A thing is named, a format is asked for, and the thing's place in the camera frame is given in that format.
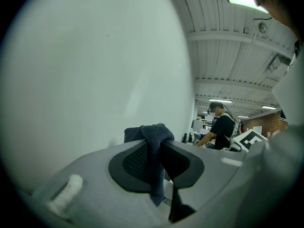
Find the gray towel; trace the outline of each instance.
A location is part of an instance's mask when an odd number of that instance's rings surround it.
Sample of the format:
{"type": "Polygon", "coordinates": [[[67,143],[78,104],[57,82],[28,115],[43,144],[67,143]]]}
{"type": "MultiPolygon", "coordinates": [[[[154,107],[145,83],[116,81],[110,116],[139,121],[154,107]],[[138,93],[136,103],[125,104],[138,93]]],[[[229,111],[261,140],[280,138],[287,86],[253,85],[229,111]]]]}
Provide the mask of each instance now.
{"type": "Polygon", "coordinates": [[[174,140],[174,136],[162,123],[127,128],[124,131],[125,143],[139,139],[147,139],[149,143],[147,178],[152,189],[151,199],[156,206],[159,206],[164,198],[164,168],[161,164],[161,142],[165,139],[174,140]]]}

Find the man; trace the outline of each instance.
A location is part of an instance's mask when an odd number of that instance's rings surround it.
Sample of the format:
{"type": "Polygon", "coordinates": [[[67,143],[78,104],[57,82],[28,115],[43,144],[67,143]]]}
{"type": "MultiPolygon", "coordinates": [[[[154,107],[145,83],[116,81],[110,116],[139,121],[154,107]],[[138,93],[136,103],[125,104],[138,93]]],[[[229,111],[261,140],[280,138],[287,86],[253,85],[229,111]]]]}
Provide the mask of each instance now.
{"type": "Polygon", "coordinates": [[[223,148],[229,148],[230,143],[226,137],[231,137],[234,128],[234,121],[229,117],[228,113],[226,113],[223,104],[220,102],[211,102],[210,112],[214,113],[218,119],[210,132],[195,145],[201,146],[203,144],[207,144],[208,141],[215,139],[214,149],[221,150],[223,148]]]}

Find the white wall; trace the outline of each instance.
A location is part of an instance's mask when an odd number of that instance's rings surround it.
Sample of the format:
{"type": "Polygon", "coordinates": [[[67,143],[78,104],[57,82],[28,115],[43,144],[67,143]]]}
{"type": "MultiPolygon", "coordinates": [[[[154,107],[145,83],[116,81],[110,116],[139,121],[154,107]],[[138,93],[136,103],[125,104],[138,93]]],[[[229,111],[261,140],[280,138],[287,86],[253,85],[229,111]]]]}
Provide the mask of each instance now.
{"type": "Polygon", "coordinates": [[[127,127],[189,132],[194,83],[170,0],[31,0],[3,49],[1,155],[26,190],[127,127]]]}

